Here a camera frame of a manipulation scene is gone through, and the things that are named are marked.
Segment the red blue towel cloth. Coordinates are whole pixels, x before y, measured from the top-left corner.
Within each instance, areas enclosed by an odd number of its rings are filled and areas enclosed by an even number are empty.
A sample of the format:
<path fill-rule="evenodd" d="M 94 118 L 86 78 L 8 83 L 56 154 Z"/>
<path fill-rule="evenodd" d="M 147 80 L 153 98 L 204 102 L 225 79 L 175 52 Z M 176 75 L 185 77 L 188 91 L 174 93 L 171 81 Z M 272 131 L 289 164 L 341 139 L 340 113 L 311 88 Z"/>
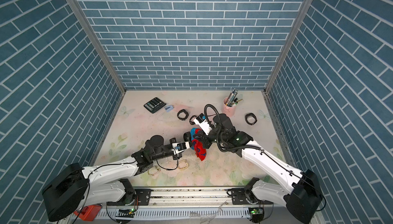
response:
<path fill-rule="evenodd" d="M 195 136 L 201 129 L 193 128 L 190 131 L 191 134 L 191 148 L 195 151 L 196 156 L 201 160 L 204 161 L 206 158 L 206 149 L 203 148 L 203 144 L 199 141 Z"/>

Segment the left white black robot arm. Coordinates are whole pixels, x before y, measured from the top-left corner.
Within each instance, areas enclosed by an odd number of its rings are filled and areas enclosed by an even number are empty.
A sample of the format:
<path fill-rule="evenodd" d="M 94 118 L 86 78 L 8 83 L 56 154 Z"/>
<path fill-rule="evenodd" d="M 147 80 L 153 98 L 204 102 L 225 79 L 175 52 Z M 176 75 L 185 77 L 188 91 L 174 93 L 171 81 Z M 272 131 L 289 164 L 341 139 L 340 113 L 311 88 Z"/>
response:
<path fill-rule="evenodd" d="M 163 137 L 155 135 L 144 148 L 122 160 L 100 166 L 67 166 L 42 189 L 48 220 L 57 222 L 83 207 L 104 202 L 135 204 L 136 192 L 129 178 L 149 171 L 159 159 L 180 159 L 191 147 L 191 134 L 185 133 L 183 139 L 172 138 L 165 145 Z"/>

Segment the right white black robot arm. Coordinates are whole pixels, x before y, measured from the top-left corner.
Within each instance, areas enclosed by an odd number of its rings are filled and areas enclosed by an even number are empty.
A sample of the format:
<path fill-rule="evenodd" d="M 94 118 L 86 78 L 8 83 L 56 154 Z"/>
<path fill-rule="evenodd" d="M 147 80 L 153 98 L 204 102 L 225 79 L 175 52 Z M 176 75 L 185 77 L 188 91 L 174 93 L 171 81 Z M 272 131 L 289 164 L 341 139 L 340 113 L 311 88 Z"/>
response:
<path fill-rule="evenodd" d="M 244 188 L 251 203 L 269 201 L 282 206 L 303 224 L 308 224 L 325 204 L 318 176 L 311 170 L 301 171 L 265 150 L 245 132 L 238 131 L 223 113 L 212 121 L 200 114 L 193 122 L 201 128 L 197 133 L 204 148 L 215 142 L 224 152 L 235 153 L 252 162 L 271 176 L 277 184 L 253 178 Z"/>

